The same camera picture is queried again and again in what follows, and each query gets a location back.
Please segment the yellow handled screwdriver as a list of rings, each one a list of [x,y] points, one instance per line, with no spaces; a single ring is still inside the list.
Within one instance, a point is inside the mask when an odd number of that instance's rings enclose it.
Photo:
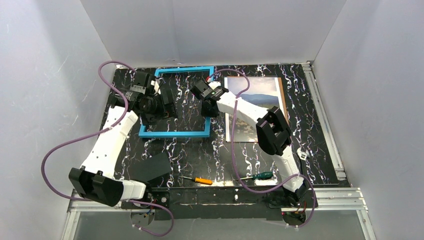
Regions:
[[[208,186],[211,186],[213,184],[212,180],[205,179],[205,178],[199,178],[199,177],[191,178],[191,177],[187,177],[187,176],[182,176],[182,178],[185,179],[185,180],[190,180],[194,183],[199,183],[199,184],[208,185]]]

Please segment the blue picture frame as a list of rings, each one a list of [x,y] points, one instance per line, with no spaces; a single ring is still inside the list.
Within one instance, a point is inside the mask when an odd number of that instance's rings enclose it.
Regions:
[[[193,67],[174,67],[174,68],[157,68],[154,76],[169,73],[186,73],[186,72],[204,72],[209,74],[215,72],[214,66],[193,66]],[[208,138],[211,132],[211,118],[206,117],[203,131],[146,131],[146,126],[141,125],[138,136],[140,138]]]

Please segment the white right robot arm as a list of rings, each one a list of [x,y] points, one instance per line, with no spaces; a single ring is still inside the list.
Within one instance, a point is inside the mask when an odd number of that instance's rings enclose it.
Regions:
[[[277,166],[285,195],[294,200],[304,197],[308,189],[292,152],[290,127],[279,107],[267,109],[252,104],[215,81],[197,81],[190,91],[201,101],[203,117],[231,114],[235,119],[254,127],[259,147],[270,155]]]

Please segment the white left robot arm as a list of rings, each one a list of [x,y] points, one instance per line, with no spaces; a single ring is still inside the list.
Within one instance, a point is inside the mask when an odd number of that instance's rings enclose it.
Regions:
[[[132,86],[124,96],[114,94],[103,133],[79,168],[68,175],[78,195],[86,200],[114,207],[125,200],[142,200],[147,183],[172,171],[169,157],[161,152],[146,160],[135,180],[115,179],[115,166],[121,149],[136,123],[153,123],[177,117],[171,89],[153,93]]]

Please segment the black right arm base motor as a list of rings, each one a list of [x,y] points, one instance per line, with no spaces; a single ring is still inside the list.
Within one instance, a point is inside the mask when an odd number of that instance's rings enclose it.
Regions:
[[[314,193],[303,186],[295,192],[281,187],[267,193],[263,200],[271,209],[289,209],[290,211],[312,209],[319,206],[318,198],[314,196]]]

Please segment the landscape photo print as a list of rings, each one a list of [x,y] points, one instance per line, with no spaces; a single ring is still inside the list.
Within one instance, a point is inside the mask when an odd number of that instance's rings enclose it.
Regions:
[[[278,107],[287,117],[285,97],[281,79],[272,77],[249,77],[249,89],[239,96],[236,121],[233,113],[225,114],[225,138],[227,142],[257,143],[256,120],[263,118],[267,110]]]

